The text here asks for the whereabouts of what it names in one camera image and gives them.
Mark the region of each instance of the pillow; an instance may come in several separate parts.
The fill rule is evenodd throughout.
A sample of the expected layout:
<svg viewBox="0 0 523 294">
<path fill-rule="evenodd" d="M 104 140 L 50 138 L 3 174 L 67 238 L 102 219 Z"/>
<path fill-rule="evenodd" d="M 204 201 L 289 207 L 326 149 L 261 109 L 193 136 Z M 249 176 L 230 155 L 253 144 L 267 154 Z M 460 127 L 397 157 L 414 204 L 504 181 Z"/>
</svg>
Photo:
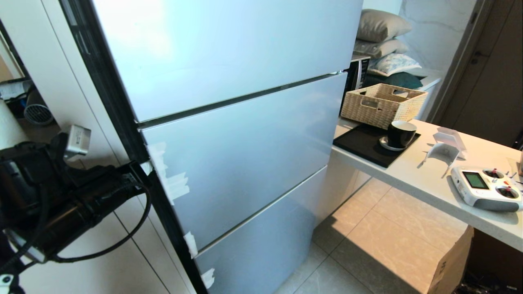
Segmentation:
<svg viewBox="0 0 523 294">
<path fill-rule="evenodd" d="M 372 58 L 380 58 L 390 53 L 405 53 L 407 51 L 407 45 L 398 39 L 392 39 L 381 43 L 356 39 L 356 42 L 354 43 L 354 52 Z"/>
<path fill-rule="evenodd" d="M 363 88 L 379 83 L 407 89 L 418 89 L 419 87 L 423 86 L 421 81 L 415 75 L 402 72 L 391 74 L 391 76 L 367 75 L 365 77 L 365 82 L 363 83 Z"/>
<path fill-rule="evenodd" d="M 376 75 L 390 76 L 391 74 L 421 68 L 414 59 L 398 53 L 390 53 L 378 59 L 371 59 L 367 71 Z"/>
<path fill-rule="evenodd" d="M 361 11 L 356 39 L 380 43 L 406 34 L 411 30 L 411 24 L 396 14 L 364 9 Z"/>
</svg>

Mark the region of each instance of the saucer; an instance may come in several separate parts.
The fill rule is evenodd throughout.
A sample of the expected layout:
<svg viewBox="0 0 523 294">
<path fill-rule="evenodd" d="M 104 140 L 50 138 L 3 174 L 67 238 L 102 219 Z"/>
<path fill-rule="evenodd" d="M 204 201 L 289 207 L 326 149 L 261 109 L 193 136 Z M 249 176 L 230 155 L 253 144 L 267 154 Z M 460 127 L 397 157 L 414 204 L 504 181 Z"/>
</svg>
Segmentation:
<svg viewBox="0 0 523 294">
<path fill-rule="evenodd" d="M 389 138 L 387 138 L 387 136 L 383 136 L 380 138 L 380 145 L 385 148 L 385 149 L 388 149 L 390 151 L 403 151 L 405 150 L 406 148 L 395 148 L 395 147 L 390 147 L 389 146 Z"/>
</svg>

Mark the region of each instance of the refrigerator door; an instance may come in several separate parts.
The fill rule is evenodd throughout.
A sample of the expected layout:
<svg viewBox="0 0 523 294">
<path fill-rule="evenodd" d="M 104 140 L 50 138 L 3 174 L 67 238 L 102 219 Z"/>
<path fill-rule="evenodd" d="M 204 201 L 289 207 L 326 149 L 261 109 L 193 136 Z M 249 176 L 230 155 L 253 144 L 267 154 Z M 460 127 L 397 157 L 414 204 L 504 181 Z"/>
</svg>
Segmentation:
<svg viewBox="0 0 523 294">
<path fill-rule="evenodd" d="M 195 258 L 209 294 L 272 294 L 305 260 L 326 167 Z"/>
<path fill-rule="evenodd" d="M 327 164 L 345 79 L 331 75 L 142 131 L 198 249 Z"/>
<path fill-rule="evenodd" d="M 137 121 L 349 68 L 362 0 L 93 0 Z"/>
</svg>

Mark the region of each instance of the white refrigerator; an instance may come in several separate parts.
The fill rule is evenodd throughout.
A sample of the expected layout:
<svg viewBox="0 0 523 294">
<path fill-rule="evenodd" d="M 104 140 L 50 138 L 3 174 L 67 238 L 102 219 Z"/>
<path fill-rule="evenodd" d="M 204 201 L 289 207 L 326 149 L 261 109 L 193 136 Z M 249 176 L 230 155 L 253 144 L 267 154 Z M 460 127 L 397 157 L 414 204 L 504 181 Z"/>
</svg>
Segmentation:
<svg viewBox="0 0 523 294">
<path fill-rule="evenodd" d="M 273 293 L 305 260 L 362 0 L 61 0 L 195 289 Z"/>
</svg>

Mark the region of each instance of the paper towel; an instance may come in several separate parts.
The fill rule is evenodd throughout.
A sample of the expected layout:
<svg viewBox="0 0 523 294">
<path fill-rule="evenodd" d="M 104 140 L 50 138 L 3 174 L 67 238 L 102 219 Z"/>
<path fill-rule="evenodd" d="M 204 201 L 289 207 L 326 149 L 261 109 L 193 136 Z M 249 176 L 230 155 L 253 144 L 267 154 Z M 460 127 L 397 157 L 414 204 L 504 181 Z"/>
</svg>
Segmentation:
<svg viewBox="0 0 523 294">
<path fill-rule="evenodd" d="M 5 102 L 0 99 L 0 150 L 29 141 Z"/>
</svg>

